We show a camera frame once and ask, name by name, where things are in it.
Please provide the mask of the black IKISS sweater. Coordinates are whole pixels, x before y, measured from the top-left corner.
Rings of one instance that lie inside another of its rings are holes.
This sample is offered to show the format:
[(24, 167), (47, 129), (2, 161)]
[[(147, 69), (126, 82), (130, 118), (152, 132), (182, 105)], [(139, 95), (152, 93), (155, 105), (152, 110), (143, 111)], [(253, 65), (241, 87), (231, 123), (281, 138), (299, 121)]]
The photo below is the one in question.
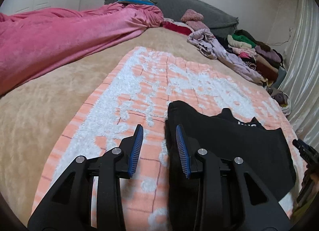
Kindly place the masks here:
[(217, 157), (242, 158), (279, 203), (296, 182), (291, 153), (281, 129), (267, 130), (256, 119), (244, 123), (230, 109), (207, 116), (183, 101), (173, 101), (165, 122), (169, 154), (169, 219), (173, 230), (194, 230), (199, 181), (183, 173), (176, 142), (176, 127)]

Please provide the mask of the white bag of clothes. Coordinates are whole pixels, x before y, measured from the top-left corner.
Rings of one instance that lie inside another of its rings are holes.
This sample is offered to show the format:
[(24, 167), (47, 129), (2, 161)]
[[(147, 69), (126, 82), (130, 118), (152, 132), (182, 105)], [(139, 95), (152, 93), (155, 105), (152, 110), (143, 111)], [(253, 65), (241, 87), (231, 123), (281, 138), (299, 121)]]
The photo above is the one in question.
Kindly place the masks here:
[(289, 96), (276, 89), (276, 88), (271, 88), (267, 87), (266, 91), (268, 94), (279, 104), (283, 114), (287, 117), (291, 113), (291, 101)]

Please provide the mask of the stack of folded clothes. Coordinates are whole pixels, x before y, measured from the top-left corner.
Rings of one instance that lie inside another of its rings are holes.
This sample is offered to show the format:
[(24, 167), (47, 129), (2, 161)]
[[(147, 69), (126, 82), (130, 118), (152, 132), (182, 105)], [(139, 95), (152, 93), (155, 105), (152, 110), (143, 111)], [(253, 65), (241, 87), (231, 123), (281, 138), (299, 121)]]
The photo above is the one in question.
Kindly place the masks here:
[(269, 87), (278, 88), (286, 76), (282, 55), (257, 41), (249, 32), (236, 30), (227, 37), (216, 36), (228, 53), (236, 55), (246, 66), (259, 73)]

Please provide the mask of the beige fleece bed sheet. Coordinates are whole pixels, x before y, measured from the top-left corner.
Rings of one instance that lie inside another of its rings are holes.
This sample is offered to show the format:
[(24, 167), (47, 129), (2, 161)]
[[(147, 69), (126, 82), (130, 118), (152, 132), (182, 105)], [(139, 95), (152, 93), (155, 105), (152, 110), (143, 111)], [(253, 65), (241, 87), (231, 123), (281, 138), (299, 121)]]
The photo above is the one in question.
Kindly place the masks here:
[(202, 56), (186, 36), (150, 28), (12, 90), (1, 98), (1, 194), (22, 223), (28, 222), (40, 175), (59, 136), (108, 73), (137, 46), (209, 64), (240, 85), (259, 89), (221, 62)]

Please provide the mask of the white satin curtain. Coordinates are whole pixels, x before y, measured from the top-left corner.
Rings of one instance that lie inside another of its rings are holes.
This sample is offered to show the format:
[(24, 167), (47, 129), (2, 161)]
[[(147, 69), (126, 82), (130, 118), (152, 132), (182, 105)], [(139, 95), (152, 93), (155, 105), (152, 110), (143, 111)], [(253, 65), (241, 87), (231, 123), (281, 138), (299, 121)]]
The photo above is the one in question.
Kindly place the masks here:
[(296, 135), (318, 150), (318, 5), (298, 0), (295, 26), (284, 50), (287, 74), (280, 89), (288, 94), (288, 120)]

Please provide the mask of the peach white plaid blanket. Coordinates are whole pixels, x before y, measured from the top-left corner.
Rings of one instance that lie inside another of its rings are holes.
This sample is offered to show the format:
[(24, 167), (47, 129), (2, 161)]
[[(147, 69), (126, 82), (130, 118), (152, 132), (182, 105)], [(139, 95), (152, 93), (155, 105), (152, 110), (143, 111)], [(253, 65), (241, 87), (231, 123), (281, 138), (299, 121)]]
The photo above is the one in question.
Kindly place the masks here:
[(142, 125), (136, 173), (121, 181), (125, 224), (127, 230), (170, 230), (164, 122), (168, 104), (175, 100), (209, 116), (230, 108), (240, 121), (256, 118), (268, 130), (281, 128), (288, 143), (296, 137), (265, 90), (224, 75), (215, 66), (138, 46), (121, 59), (61, 133), (44, 165), (33, 205), (39, 205), (74, 158), (100, 156)]

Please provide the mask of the lilac crumpled garment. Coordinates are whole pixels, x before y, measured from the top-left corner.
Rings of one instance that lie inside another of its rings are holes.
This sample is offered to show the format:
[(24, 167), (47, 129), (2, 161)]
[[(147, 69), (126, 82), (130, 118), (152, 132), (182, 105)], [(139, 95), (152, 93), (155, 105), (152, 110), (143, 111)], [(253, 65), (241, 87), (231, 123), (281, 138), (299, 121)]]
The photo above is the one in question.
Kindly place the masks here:
[(258, 72), (249, 68), (241, 58), (233, 53), (228, 53), (219, 43), (210, 30), (200, 29), (189, 34), (188, 43), (198, 48), (200, 53), (212, 60), (219, 60), (221, 63), (232, 69), (234, 72), (257, 85), (266, 83), (266, 79)]

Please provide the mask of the pink quilted duvet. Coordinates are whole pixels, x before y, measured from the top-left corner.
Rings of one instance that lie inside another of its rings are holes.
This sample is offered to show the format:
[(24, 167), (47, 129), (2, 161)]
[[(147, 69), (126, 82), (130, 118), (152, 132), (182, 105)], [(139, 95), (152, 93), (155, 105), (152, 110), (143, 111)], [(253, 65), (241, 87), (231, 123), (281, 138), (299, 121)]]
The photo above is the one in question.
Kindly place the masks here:
[(1, 14), (1, 95), (163, 21), (157, 6), (119, 3), (86, 11), (46, 8)]

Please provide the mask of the pink fluffy knit item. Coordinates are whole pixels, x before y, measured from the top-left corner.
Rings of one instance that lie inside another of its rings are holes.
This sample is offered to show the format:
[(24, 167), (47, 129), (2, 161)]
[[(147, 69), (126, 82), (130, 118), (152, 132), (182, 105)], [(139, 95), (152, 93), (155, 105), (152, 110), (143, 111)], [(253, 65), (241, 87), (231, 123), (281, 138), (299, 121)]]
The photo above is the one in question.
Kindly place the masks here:
[(181, 17), (181, 22), (186, 23), (194, 31), (209, 28), (203, 23), (203, 15), (196, 12), (195, 10), (188, 9), (184, 15)]

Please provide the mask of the red garment near pillow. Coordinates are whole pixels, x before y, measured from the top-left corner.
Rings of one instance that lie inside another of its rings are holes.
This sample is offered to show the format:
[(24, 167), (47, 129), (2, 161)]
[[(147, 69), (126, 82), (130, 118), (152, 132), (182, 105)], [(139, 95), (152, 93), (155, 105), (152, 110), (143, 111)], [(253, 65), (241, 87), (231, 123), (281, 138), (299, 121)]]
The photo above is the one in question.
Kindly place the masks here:
[(190, 30), (189, 28), (184, 27), (184, 26), (179, 26), (179, 25), (176, 25), (176, 24), (170, 23), (170, 22), (163, 22), (162, 27), (165, 29), (186, 35), (186, 36), (188, 36), (189, 34), (192, 33), (192, 30)]

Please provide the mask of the grey bed headboard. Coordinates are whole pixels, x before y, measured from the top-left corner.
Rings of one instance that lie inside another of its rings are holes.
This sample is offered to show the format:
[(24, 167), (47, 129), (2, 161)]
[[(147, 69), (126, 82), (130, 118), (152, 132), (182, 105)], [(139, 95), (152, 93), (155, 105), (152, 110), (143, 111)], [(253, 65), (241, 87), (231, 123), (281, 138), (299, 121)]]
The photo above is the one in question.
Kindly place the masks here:
[[(105, 4), (114, 3), (117, 0), (104, 0)], [(224, 11), (215, 8), (200, 0), (152, 0), (161, 9), (164, 17), (175, 21), (181, 19), (188, 9), (195, 10), (203, 15), (203, 23), (211, 32), (219, 37), (227, 37), (237, 29), (239, 20), (228, 15)]]

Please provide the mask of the blue cloth at headboard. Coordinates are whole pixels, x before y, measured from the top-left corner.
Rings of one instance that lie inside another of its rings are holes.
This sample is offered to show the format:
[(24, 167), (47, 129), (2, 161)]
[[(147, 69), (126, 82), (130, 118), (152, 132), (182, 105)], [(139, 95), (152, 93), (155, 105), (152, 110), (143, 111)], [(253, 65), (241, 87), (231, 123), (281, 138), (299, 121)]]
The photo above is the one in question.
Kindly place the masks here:
[(117, 0), (121, 4), (138, 4), (138, 5), (157, 5), (157, 2), (152, 0)]

